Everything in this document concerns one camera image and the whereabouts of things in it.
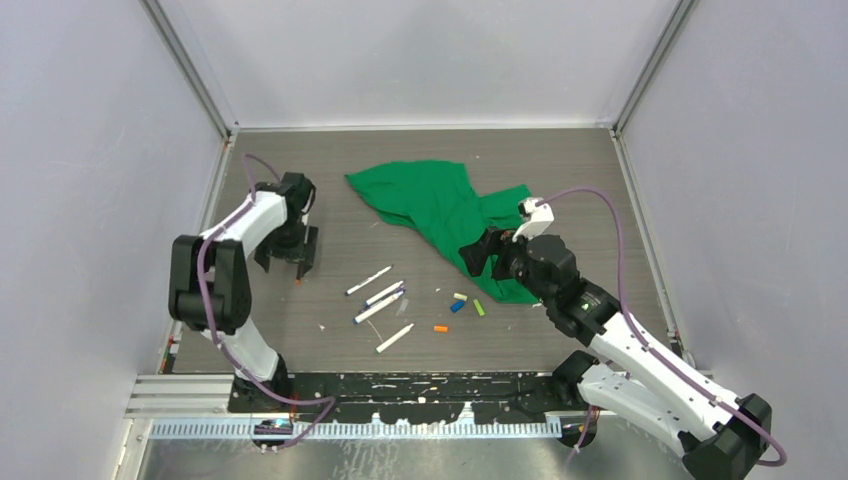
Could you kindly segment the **white marker green tip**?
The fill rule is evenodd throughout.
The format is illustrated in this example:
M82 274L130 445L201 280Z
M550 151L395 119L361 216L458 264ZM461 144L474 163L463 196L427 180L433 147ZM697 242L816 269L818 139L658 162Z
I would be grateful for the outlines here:
M415 326L414 323L411 323L411 324L404 326L403 328L398 330L395 334L393 334L391 337L389 337L388 339L383 341L380 345L378 345L375 348L375 352L377 354L382 354L388 348L390 348L392 345L397 343L401 338L403 338L405 335L407 335L414 328L414 326Z

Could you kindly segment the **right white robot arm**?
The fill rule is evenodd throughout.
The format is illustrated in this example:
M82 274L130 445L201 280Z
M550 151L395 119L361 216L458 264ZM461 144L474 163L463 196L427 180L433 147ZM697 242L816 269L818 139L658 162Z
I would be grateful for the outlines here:
M565 409L588 403L616 413L665 443L696 479L743 479L766 452L771 406L721 387L666 348L618 299L582 278L559 236L514 238L489 227L459 255L473 277L517 281L583 345L554 372Z

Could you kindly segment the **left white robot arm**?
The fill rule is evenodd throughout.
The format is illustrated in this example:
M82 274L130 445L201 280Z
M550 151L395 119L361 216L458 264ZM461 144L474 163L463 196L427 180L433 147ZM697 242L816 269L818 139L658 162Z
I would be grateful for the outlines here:
M269 413L288 406L292 386L284 359L251 318L248 261L268 271L280 259L303 279L316 258L318 229L308 223L316 193L304 174L286 172L256 184L217 225L172 244L171 317L209 339L233 366L238 386L253 390L255 403Z

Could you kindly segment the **clear pen cap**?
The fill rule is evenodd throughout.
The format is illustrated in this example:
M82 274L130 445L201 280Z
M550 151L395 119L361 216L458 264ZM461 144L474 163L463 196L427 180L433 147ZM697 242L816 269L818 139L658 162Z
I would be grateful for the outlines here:
M401 301L400 306L398 307L398 310L397 310L397 312L396 312L396 315L397 315L397 316L402 315L402 314L403 314L403 313L407 310L409 303L410 303L409 299L408 299L408 298L404 298L404 299Z

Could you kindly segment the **green pen cap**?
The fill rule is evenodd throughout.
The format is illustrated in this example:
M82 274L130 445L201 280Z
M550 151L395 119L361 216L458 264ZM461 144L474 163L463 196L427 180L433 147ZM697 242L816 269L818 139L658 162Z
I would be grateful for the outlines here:
M474 300L473 300L473 305L474 305L474 308L475 308L475 310L476 310L477 314L478 314L480 317L483 317L483 316L485 316L485 315L486 315L486 312L485 312L485 310L484 310L484 307L482 306L482 303L480 302L480 300L479 300L479 299L474 299Z

